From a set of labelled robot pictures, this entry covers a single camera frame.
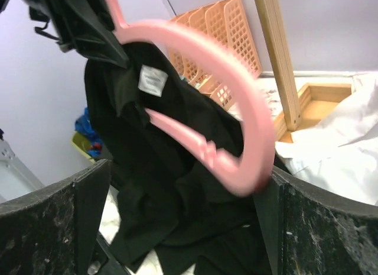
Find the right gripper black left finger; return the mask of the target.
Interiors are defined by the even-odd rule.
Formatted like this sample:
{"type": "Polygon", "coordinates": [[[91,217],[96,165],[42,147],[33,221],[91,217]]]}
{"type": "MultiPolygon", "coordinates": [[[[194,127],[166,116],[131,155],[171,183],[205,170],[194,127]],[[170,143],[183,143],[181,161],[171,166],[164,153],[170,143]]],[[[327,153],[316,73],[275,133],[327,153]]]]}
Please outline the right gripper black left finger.
{"type": "Polygon", "coordinates": [[[110,185],[102,160],[1,204],[1,274],[86,274],[110,185]]]}

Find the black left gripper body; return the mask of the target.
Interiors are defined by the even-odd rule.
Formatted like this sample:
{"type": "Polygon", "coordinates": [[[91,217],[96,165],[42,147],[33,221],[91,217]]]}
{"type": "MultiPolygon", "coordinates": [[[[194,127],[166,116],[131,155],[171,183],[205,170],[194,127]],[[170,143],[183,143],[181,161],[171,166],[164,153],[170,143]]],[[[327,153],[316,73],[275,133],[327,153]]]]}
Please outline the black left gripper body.
{"type": "MultiPolygon", "coordinates": [[[[4,11],[10,0],[1,0],[4,11]]],[[[45,26],[34,32],[54,40],[63,52],[87,52],[95,43],[95,0],[23,0],[32,21],[45,26]]]]}

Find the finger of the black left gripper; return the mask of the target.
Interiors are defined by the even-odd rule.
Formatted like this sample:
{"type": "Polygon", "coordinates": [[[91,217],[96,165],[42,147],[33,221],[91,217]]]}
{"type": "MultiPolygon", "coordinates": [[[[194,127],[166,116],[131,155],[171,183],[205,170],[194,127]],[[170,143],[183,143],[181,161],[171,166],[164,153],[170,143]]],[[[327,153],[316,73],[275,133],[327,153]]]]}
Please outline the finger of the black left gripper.
{"type": "Polygon", "coordinates": [[[128,57],[113,31],[105,0],[60,0],[71,42],[82,56],[126,68],[128,57]]]}

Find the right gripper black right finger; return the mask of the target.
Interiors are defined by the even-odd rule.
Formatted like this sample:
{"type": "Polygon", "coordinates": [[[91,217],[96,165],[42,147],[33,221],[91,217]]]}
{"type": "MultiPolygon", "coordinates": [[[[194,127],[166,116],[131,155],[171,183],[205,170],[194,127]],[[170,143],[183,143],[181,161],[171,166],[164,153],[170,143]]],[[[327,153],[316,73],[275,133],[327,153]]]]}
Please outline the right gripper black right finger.
{"type": "Polygon", "coordinates": [[[253,196],[273,274],[377,274],[377,207],[274,167],[253,196]]]}

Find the pink hanger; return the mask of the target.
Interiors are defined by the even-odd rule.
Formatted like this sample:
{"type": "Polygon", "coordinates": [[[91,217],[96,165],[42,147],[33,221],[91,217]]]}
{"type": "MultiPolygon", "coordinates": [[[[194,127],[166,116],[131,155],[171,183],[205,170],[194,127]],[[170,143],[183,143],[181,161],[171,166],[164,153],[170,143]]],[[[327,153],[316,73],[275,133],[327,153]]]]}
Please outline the pink hanger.
{"type": "Polygon", "coordinates": [[[188,126],[152,109],[150,121],[200,161],[232,194],[246,196],[263,188],[273,168],[276,133],[265,97],[253,76],[231,52],[198,31],[164,20],[128,25],[118,0],[105,0],[121,44],[162,43],[196,61],[231,91],[231,112],[241,120],[243,152],[235,157],[188,126]]]}

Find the black shirt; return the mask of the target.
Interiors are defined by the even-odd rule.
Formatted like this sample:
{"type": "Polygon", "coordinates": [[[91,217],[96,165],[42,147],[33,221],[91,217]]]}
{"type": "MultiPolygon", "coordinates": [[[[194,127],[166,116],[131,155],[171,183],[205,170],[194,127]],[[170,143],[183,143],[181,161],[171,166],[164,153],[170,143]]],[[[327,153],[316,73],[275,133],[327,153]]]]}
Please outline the black shirt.
{"type": "Polygon", "coordinates": [[[137,271],[155,251],[164,274],[271,274],[251,197],[231,195],[184,147],[149,121],[150,108],[235,156],[240,123],[182,80],[153,44],[123,47],[127,68],[90,60],[90,123],[112,155],[120,228],[112,253],[137,271]]]}

